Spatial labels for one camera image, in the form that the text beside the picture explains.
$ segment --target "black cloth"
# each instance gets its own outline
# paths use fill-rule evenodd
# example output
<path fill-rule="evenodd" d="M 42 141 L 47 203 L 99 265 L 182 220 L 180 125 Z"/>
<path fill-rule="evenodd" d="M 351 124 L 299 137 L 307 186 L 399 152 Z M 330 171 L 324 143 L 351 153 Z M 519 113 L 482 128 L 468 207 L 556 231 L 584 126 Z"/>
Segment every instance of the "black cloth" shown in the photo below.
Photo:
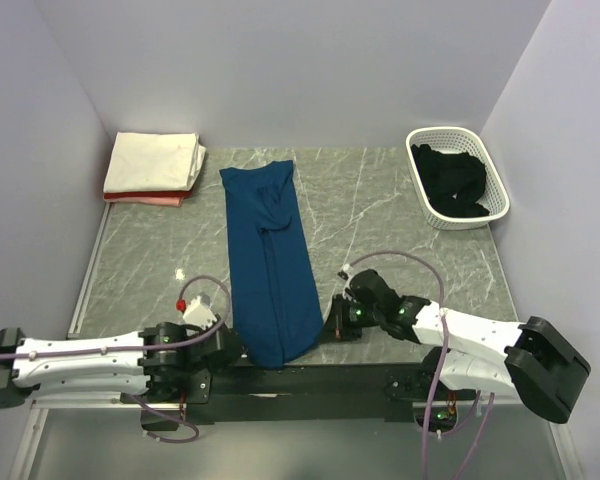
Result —
<path fill-rule="evenodd" d="M 484 195 L 487 171 L 468 153 L 441 153 L 426 143 L 411 146 L 424 191 L 431 206 L 447 217 L 470 218 L 489 215 L 476 203 Z"/>

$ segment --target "blue cloth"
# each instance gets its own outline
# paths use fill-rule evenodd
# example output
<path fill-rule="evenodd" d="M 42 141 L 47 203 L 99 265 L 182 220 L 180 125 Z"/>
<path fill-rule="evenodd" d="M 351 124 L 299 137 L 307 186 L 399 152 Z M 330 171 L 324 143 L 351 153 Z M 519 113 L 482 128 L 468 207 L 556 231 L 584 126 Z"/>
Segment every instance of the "blue cloth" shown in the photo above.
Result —
<path fill-rule="evenodd" d="M 293 162 L 220 170 L 233 325 L 251 361 L 277 368 L 313 345 L 322 313 L 293 186 Z"/>

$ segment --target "gray marble table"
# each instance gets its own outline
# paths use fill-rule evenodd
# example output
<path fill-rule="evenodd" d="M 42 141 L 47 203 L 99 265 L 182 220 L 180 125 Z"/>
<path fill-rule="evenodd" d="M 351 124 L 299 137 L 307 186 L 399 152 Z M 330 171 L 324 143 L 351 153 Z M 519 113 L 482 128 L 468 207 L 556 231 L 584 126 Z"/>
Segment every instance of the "gray marble table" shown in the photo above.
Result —
<path fill-rule="evenodd" d="M 112 206 L 99 260 L 79 318 L 82 338 L 118 335 L 179 321 L 175 301 L 187 278 L 208 274 L 228 282 L 224 190 L 218 171 L 293 159 L 302 224 L 323 315 L 342 288 L 342 265 L 379 249 L 422 257 L 445 279 L 447 306 L 503 321 L 516 314 L 489 228 L 439 231 L 420 210 L 405 149 L 210 149 L 195 188 L 181 208 Z M 368 260 L 399 293 L 437 298 L 423 267 L 401 258 Z M 200 282 L 221 311 L 224 298 Z M 370 329 L 353 344 L 321 346 L 294 363 L 420 361 L 429 348 Z"/>

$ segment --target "plastic basket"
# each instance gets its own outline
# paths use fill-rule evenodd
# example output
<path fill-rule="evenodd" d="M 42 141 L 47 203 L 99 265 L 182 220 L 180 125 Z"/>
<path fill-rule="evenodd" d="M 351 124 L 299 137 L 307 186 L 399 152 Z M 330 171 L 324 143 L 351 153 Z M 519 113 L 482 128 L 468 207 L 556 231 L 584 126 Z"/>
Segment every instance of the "plastic basket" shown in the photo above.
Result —
<path fill-rule="evenodd" d="M 478 203 L 487 208 L 491 215 L 475 218 L 453 218 L 442 215 L 431 207 L 411 153 L 412 145 L 422 145 L 423 143 L 428 143 L 432 149 L 443 153 L 468 152 L 484 163 L 487 170 L 487 187 L 485 194 Z M 500 176 L 496 172 L 482 140 L 471 130 L 460 127 L 432 127 L 414 130 L 407 137 L 407 152 L 409 154 L 409 170 L 411 171 L 413 184 L 416 187 L 418 200 L 427 222 L 432 227 L 440 230 L 479 228 L 493 220 L 502 218 L 509 211 L 509 196 L 504 189 L 504 185 L 502 185 L 502 180 L 500 180 Z"/>

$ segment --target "blue pants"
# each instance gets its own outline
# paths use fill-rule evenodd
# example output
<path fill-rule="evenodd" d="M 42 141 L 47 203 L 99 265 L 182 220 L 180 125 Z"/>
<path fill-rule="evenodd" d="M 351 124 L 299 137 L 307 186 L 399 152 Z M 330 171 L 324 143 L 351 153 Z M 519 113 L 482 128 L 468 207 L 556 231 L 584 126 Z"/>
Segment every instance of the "blue pants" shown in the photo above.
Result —
<path fill-rule="evenodd" d="M 276 368 L 315 345 L 322 329 L 293 185 L 293 162 L 220 170 L 227 201 L 233 325 L 251 361 Z"/>

